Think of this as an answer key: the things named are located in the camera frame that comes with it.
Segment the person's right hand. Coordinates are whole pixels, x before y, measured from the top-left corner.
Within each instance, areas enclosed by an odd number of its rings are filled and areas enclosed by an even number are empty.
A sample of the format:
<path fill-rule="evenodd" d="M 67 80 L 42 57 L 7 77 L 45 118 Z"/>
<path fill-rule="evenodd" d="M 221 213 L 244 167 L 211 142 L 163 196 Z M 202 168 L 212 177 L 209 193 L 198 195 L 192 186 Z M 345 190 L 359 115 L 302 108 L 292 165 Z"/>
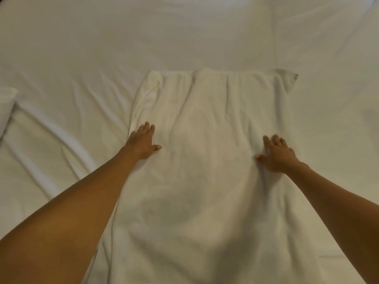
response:
<path fill-rule="evenodd" d="M 262 155 L 266 156 L 267 160 L 265 163 L 258 162 L 260 165 L 262 165 L 270 172 L 287 173 L 292 168 L 302 164 L 297 156 L 291 155 L 289 151 L 290 147 L 287 145 L 287 142 L 284 138 L 280 137 L 282 147 L 273 146 L 271 138 L 266 135 L 263 136 L 265 154 Z"/>

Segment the person's left hand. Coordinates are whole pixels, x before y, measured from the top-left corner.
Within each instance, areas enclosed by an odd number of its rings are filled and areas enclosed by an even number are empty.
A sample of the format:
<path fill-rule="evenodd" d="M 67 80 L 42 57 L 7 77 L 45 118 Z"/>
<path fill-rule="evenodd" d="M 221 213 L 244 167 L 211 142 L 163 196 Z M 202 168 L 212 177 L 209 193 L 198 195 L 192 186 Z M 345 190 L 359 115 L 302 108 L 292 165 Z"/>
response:
<path fill-rule="evenodd" d="M 124 146 L 126 151 L 130 151 L 135 154 L 139 160 L 147 159 L 154 153 L 150 151 L 150 146 L 154 145 L 153 136 L 155 126 L 154 124 L 150 124 L 150 130 L 147 134 L 143 134 L 143 126 L 144 124 L 140 125 L 140 127 L 135 130 L 136 136 L 134 142 L 129 142 L 128 138 Z"/>

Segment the white towel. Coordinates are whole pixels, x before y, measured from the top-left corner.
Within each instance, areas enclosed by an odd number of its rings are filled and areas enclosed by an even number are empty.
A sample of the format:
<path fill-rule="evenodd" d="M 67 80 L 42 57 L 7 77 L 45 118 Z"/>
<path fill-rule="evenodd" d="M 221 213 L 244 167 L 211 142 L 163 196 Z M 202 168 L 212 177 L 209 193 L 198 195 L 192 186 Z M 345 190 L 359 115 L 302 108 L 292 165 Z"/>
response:
<path fill-rule="evenodd" d="M 129 134 L 163 148 L 128 177 L 83 284 L 327 284 L 291 180 L 263 136 L 296 148 L 290 70 L 150 71 Z"/>

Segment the person's left forearm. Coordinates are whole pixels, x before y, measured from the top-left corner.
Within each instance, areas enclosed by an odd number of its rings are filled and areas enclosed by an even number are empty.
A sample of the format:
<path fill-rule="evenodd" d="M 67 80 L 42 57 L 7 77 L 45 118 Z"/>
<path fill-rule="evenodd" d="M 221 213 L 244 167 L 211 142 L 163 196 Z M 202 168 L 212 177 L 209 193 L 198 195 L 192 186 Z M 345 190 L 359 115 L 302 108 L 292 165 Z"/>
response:
<path fill-rule="evenodd" d="M 125 146 L 0 240 L 0 284 L 81 284 L 121 189 L 141 159 Z"/>

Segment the person's right forearm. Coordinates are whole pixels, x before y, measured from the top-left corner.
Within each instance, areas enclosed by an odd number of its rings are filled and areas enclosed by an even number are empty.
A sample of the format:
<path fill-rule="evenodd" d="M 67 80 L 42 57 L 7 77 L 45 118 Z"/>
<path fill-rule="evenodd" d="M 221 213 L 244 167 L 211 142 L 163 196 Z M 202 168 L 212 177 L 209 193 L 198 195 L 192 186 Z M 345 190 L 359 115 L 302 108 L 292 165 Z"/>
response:
<path fill-rule="evenodd" d="M 365 283 L 379 284 L 379 205 L 341 188 L 303 162 L 284 171 Z"/>

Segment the white bed sheet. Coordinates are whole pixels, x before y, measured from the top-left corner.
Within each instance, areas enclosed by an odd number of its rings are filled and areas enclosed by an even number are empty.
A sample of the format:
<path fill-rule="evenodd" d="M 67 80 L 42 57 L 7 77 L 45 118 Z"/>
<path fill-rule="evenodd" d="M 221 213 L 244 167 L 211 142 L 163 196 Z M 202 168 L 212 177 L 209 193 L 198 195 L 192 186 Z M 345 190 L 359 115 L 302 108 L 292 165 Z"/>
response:
<path fill-rule="evenodd" d="M 379 204 L 379 0 L 4 0 L 0 88 L 18 94 L 0 237 L 121 148 L 150 71 L 201 68 L 297 73 L 297 156 Z M 327 284 L 365 284 L 302 194 L 297 207 Z"/>

